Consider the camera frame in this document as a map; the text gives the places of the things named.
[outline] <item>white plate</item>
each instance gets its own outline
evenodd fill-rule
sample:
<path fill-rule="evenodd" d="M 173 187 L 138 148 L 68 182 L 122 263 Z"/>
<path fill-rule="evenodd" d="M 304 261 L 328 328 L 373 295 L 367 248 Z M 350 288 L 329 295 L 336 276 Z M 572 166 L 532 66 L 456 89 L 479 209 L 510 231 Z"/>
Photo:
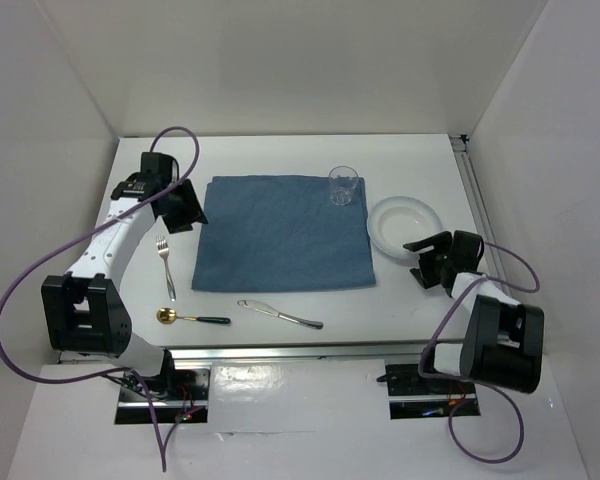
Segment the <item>white plate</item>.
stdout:
<path fill-rule="evenodd" d="M 438 214 L 411 197 L 389 197 L 378 203 L 367 218 L 371 241 L 384 253 L 401 260 L 413 253 L 402 248 L 444 230 Z"/>

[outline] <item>gold spoon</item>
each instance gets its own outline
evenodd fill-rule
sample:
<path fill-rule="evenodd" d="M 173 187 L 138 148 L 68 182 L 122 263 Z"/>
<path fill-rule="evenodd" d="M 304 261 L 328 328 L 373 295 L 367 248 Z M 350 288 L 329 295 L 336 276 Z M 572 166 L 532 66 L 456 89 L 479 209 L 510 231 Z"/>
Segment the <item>gold spoon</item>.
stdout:
<path fill-rule="evenodd" d="M 177 319 L 190 320 L 192 322 L 215 323 L 216 325 L 231 325 L 231 319 L 226 317 L 179 317 L 173 308 L 161 308 L 156 318 L 163 325 L 171 325 Z"/>

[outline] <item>fork handle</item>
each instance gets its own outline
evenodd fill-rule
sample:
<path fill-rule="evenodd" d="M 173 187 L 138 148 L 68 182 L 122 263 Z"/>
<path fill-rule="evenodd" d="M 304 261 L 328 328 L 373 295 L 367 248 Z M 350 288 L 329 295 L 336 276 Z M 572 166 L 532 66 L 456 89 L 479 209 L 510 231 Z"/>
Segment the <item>fork handle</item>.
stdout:
<path fill-rule="evenodd" d="M 173 278 L 171 278 L 171 270 L 169 270 L 169 263 L 166 258 L 164 260 L 164 271 L 167 277 L 167 292 L 169 292 L 169 298 L 172 302 L 176 301 L 176 287 L 173 286 Z"/>

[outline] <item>knife blade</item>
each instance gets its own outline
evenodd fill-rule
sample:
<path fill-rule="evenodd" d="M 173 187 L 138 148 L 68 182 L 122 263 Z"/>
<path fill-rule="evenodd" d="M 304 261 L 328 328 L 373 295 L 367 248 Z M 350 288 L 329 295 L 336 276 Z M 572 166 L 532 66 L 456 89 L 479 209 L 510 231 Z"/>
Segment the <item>knife blade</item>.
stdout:
<path fill-rule="evenodd" d="M 320 330 L 322 327 L 324 327 L 322 322 L 313 322 L 311 320 L 305 320 L 303 318 L 287 315 L 286 313 L 279 312 L 272 306 L 257 300 L 238 300 L 238 305 L 241 307 L 250 308 L 256 312 L 264 313 L 266 315 L 271 315 L 272 317 L 278 317 L 283 320 L 302 325 L 303 327 L 313 328 L 314 330 Z"/>

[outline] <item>clear glass cup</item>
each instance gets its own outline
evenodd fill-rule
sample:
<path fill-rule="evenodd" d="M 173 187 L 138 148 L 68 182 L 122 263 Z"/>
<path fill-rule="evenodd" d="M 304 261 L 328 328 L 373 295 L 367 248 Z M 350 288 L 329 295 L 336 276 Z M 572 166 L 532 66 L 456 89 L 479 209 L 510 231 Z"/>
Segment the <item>clear glass cup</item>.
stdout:
<path fill-rule="evenodd" d="M 358 186 L 358 173 L 351 167 L 336 167 L 329 172 L 331 201 L 336 205 L 347 205 Z"/>

